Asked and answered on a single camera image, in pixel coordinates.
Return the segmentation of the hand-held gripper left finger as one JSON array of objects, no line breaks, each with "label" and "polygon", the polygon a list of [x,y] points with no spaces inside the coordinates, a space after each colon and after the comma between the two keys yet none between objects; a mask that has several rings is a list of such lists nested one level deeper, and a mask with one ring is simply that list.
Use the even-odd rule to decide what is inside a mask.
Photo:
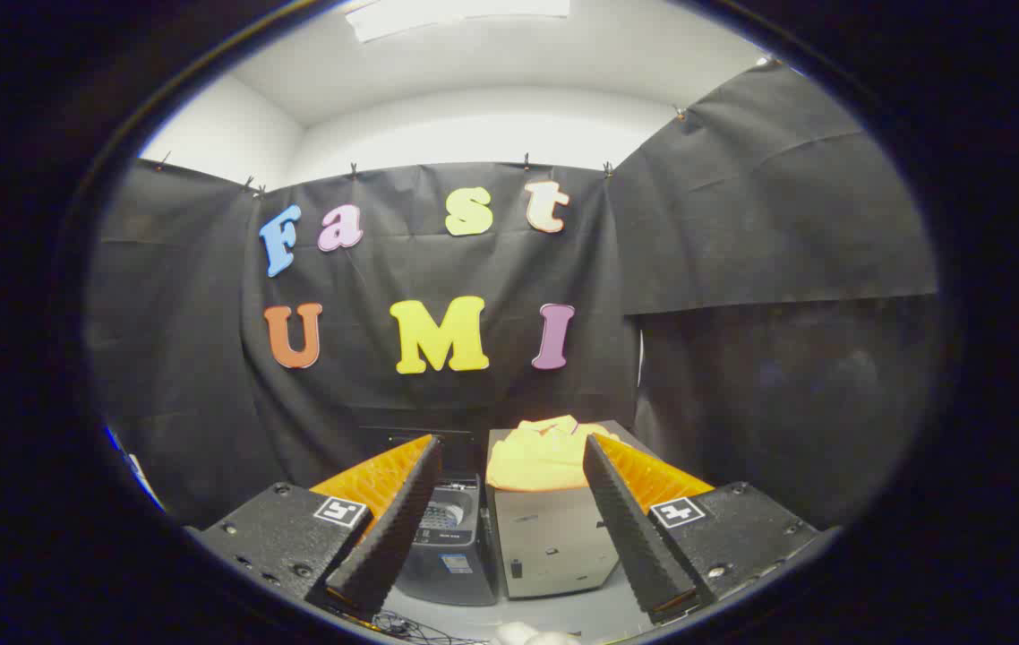
[{"label": "hand-held gripper left finger", "polygon": [[278,595],[369,624],[410,554],[442,452],[421,435],[316,486],[273,483],[192,538]]}]

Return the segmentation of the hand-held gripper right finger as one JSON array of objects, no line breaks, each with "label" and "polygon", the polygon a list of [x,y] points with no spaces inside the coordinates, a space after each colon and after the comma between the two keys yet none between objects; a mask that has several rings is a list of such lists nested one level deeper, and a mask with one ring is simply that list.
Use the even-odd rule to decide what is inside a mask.
[{"label": "hand-held gripper right finger", "polygon": [[774,580],[822,531],[744,481],[713,486],[604,435],[583,470],[638,606],[661,625]]}]

